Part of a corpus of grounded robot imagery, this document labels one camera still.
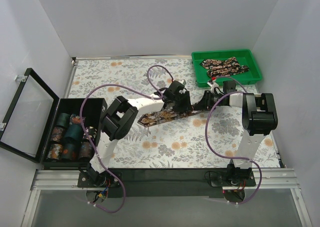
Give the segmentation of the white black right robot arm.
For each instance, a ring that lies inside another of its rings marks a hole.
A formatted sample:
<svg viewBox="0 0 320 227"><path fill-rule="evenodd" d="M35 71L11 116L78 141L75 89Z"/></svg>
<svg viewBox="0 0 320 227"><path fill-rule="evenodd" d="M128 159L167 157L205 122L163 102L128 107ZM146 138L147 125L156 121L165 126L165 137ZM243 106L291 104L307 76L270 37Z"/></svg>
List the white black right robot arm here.
<svg viewBox="0 0 320 227"><path fill-rule="evenodd" d="M209 80L210 90L206 90L202 99L194 105L196 111L210 111L218 106L242 109L243 134L238 146L237 156L230 160L219 178L232 186L237 186L252 178L252 160L265 136L278 126L278 115L273 94L254 94L236 90L236 81L223 82L223 91L215 80Z"/></svg>

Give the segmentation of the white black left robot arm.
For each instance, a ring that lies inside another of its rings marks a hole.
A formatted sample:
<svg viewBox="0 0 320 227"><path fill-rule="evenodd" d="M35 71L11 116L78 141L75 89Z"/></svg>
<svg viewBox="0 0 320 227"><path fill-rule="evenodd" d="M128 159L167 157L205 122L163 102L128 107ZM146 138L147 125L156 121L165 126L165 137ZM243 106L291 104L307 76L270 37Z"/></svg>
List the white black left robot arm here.
<svg viewBox="0 0 320 227"><path fill-rule="evenodd" d="M131 130L137 117L144 127L164 124L192 114L190 92L185 80L174 80L169 87L162 88L149 96L126 99L118 96L106 109L101 118L101 132L108 146L99 144L97 153L90 160L86 175L95 187L106 183L106 168L118 144Z"/></svg>

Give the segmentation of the cat print brown tie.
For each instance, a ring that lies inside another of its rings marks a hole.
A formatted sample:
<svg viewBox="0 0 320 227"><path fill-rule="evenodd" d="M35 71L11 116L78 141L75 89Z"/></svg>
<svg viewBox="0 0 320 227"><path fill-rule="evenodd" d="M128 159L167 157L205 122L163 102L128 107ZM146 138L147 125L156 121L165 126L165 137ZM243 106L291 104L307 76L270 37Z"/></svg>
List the cat print brown tie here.
<svg viewBox="0 0 320 227"><path fill-rule="evenodd" d="M137 121L143 127L152 127L167 122L172 122L179 119L184 119L187 117L194 116L200 113L200 111L192 110L186 112L175 112L173 110L162 110L159 112L143 114L140 119Z"/></svg>

